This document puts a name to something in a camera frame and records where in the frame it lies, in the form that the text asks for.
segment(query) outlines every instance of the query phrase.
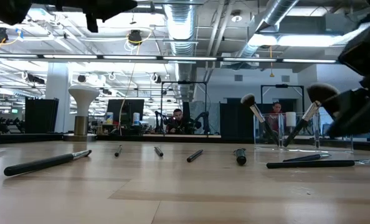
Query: man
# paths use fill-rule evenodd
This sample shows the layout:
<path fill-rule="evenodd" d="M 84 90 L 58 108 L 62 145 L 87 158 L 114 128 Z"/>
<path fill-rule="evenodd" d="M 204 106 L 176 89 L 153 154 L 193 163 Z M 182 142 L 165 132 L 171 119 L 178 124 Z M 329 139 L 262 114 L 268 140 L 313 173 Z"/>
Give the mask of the man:
<path fill-rule="evenodd" d="M 194 126 L 192 119 L 184 119 L 183 111 L 181 109 L 175 109 L 173 117 L 169 119 L 167 124 L 168 134 L 193 134 Z M 197 122 L 197 127 L 200 128 L 201 123 Z"/>

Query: pipe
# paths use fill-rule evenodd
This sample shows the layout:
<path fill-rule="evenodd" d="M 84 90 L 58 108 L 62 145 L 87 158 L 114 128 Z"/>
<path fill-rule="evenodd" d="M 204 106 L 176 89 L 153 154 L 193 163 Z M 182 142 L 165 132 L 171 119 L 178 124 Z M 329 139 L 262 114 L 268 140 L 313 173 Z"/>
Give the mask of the pipe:
<path fill-rule="evenodd" d="M 219 1 L 219 5 L 218 5 L 218 9 L 217 9 L 217 18 L 216 18 L 216 21 L 214 22 L 214 25 L 213 25 L 213 28 L 212 28 L 210 42 L 209 42 L 209 46 L 207 48 L 206 56 L 210 56 L 210 53 L 211 53 L 211 50 L 212 50 L 212 45 L 214 43 L 214 40 L 216 39 L 218 26 L 219 26 L 220 21 L 221 21 L 222 11 L 224 9 L 224 4 L 225 4 L 225 0 L 220 0 Z"/>
<path fill-rule="evenodd" d="M 255 16 L 250 22 L 252 33 L 250 36 L 253 38 L 256 31 L 267 28 L 269 26 L 278 26 L 282 19 L 289 13 L 289 11 L 298 3 L 298 0 L 270 0 L 267 3 L 267 9 Z M 249 45 L 249 42 L 245 44 L 241 51 L 238 52 L 236 57 L 249 58 L 256 53 L 259 45 Z M 232 69 L 239 69 L 243 63 L 233 64 Z"/>
<path fill-rule="evenodd" d="M 218 34 L 217 42 L 216 42 L 216 45 L 214 46 L 212 56 L 216 56 L 217 53 L 218 53 L 218 49 L 220 47 L 222 37 L 224 36 L 225 28 L 227 27 L 228 20 L 229 20 L 230 14 L 232 12 L 232 7 L 234 6 L 234 4 L 235 4 L 235 0 L 229 0 L 228 7 L 227 7 L 227 12 L 226 12 L 224 21 L 222 23 L 220 32 Z"/>
<path fill-rule="evenodd" d="M 196 8 L 193 5 L 165 4 L 163 6 L 167 15 L 167 29 L 171 40 L 193 40 L 195 27 Z M 170 43 L 171 51 L 175 56 L 193 56 L 194 46 L 192 43 Z M 191 74 L 196 67 L 190 63 L 176 63 L 175 73 L 177 80 L 191 80 Z M 181 86 L 179 94 L 187 98 L 189 92 Z"/>

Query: pillar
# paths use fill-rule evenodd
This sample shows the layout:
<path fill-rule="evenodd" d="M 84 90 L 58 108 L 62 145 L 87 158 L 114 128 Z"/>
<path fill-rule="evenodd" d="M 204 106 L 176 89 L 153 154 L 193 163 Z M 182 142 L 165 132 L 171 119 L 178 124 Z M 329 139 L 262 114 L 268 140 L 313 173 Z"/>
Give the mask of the pillar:
<path fill-rule="evenodd" d="M 69 129 L 71 73 L 68 63 L 48 63 L 46 99 L 59 99 L 55 132 L 66 133 Z"/>

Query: wooden table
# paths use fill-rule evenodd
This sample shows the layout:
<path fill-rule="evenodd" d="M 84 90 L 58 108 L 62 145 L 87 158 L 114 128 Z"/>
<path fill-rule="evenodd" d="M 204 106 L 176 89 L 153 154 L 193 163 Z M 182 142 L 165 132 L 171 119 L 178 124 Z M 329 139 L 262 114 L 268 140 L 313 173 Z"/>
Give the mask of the wooden table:
<path fill-rule="evenodd" d="M 123 145 L 120 157 L 114 152 Z M 159 146 L 159 158 L 153 146 Z M 247 149 L 239 167 L 233 151 Z M 370 167 L 267 169 L 304 156 L 240 144 L 38 142 L 0 145 L 0 223 L 370 223 Z M 6 166 L 92 149 L 88 158 L 7 178 Z M 187 156 L 204 149 L 194 162 Z M 370 158 L 334 152 L 332 159 Z"/>

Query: brush tip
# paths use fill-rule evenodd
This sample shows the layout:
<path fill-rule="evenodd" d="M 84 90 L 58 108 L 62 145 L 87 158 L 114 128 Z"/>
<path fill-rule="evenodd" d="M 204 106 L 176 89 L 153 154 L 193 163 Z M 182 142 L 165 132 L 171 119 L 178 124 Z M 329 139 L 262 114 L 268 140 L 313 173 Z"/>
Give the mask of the brush tip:
<path fill-rule="evenodd" d="M 255 104 L 255 97 L 251 93 L 247 94 L 242 97 L 242 99 L 240 100 L 240 103 L 246 106 L 253 106 Z"/>
<path fill-rule="evenodd" d="M 307 87 L 307 93 L 312 102 L 323 102 L 328 98 L 340 94 L 340 91 L 327 83 L 315 83 Z"/>

